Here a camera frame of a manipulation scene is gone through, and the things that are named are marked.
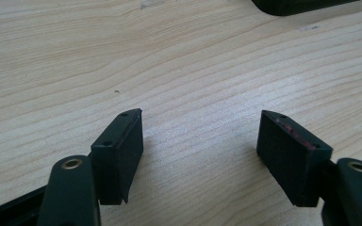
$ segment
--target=wooden table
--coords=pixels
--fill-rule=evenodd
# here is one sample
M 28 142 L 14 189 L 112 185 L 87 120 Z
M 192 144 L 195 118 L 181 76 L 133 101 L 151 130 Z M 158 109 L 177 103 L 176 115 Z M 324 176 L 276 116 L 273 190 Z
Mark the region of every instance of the wooden table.
M 274 17 L 250 0 L 0 0 L 0 204 L 143 109 L 129 204 L 103 225 L 321 225 L 255 153 L 260 111 L 362 160 L 362 1 Z

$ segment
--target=black clamp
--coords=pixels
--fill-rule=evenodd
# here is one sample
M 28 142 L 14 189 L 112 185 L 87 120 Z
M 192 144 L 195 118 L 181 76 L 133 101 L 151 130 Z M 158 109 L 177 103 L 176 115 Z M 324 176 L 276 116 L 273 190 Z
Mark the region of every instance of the black clamp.
M 141 110 L 123 112 L 91 145 L 53 167 L 47 186 L 0 206 L 0 225 L 98 226 L 99 204 L 128 202 L 143 152 Z
M 325 205 L 324 225 L 362 225 L 362 161 L 330 158 L 333 149 L 291 118 L 263 110 L 257 154 L 292 204 Z

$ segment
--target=black object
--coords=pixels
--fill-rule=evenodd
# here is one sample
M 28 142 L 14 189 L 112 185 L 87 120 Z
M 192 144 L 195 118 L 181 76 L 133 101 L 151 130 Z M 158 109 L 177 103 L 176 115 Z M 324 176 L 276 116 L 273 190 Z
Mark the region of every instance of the black object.
M 355 1 L 358 0 L 253 0 L 258 8 L 274 16 L 289 16 Z
M 70 156 L 52 167 L 38 225 L 101 225 L 92 163 L 88 157 Z
M 292 204 L 314 207 L 324 225 L 362 225 L 362 161 L 330 161 L 332 148 L 291 118 L 263 110 L 257 154 Z
M 128 202 L 128 191 L 143 152 L 141 111 L 120 114 L 90 148 L 99 202 Z
M 0 206 L 0 225 L 100 225 L 99 204 L 128 202 L 143 152 L 141 110 L 123 112 L 91 146 L 89 156 L 58 161 L 47 186 Z

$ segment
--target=wood grain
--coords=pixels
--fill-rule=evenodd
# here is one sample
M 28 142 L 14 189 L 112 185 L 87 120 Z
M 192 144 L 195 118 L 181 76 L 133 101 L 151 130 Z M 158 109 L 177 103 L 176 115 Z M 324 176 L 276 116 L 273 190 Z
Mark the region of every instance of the wood grain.
M 0 204 L 143 109 L 130 203 L 103 225 L 321 225 L 255 153 L 261 109 L 362 160 L 362 1 L 273 17 L 248 0 L 0 0 Z

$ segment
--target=small hole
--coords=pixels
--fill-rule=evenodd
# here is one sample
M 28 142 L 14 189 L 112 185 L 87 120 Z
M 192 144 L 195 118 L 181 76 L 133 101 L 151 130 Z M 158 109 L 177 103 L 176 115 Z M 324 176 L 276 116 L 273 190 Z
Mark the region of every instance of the small hole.
M 63 165 L 61 165 L 61 167 L 64 168 L 65 170 L 72 170 L 72 169 L 77 168 L 81 164 L 82 164 L 81 159 L 70 159 L 70 160 L 66 161 L 65 163 L 63 163 Z
M 362 172 L 362 163 L 359 162 L 349 162 L 349 167 L 351 167 L 353 170 Z
M 103 143 L 103 145 L 104 145 L 104 146 L 110 146 L 112 143 L 113 143 L 113 142 L 111 142 L 111 141 L 105 141 L 105 142 Z

